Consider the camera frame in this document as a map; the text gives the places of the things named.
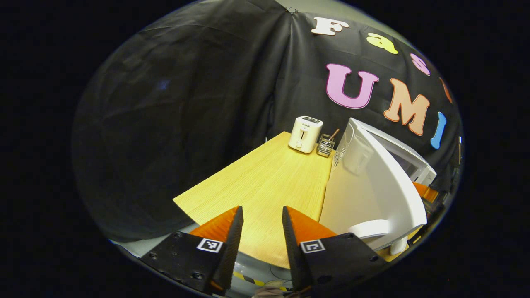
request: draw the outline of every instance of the pink letter u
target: pink letter u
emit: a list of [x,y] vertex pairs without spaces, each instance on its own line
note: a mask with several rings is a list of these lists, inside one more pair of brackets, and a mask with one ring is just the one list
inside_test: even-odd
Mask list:
[[359,96],[353,98],[344,94],[344,82],[346,81],[346,75],[351,73],[351,69],[340,64],[328,64],[326,68],[330,71],[326,91],[332,101],[350,109],[361,109],[368,104],[374,83],[379,81],[376,75],[363,71],[358,72],[363,82],[361,83]]

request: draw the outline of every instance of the pen holder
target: pen holder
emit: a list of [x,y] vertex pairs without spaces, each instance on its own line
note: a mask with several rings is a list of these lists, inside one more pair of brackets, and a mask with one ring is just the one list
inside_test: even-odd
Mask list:
[[328,157],[335,146],[335,141],[330,140],[330,135],[322,134],[320,136],[319,146],[316,153],[321,156]]

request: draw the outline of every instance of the wooden table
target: wooden table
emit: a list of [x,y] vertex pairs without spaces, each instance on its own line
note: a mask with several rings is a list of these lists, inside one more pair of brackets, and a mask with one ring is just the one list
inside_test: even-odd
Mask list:
[[335,151],[328,158],[290,148],[283,132],[174,198],[195,222],[243,206],[239,251],[289,268],[282,208],[291,206],[318,221]]

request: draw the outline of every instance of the orange letter m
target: orange letter m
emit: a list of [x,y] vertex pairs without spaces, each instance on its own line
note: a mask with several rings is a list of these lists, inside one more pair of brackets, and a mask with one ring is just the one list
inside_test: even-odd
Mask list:
[[411,102],[409,89],[405,83],[395,78],[390,79],[390,82],[394,86],[394,94],[390,107],[384,111],[383,115],[388,120],[398,122],[398,111],[401,108],[401,124],[406,125],[414,117],[414,120],[409,124],[409,129],[419,136],[423,135],[423,123],[427,115],[427,108],[430,105],[429,100],[419,94],[414,102]]

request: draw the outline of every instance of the microwave door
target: microwave door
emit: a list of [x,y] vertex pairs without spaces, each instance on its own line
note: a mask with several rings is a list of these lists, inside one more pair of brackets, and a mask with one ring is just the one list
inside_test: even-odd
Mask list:
[[396,159],[350,118],[332,162],[320,223],[387,247],[427,223],[421,198]]

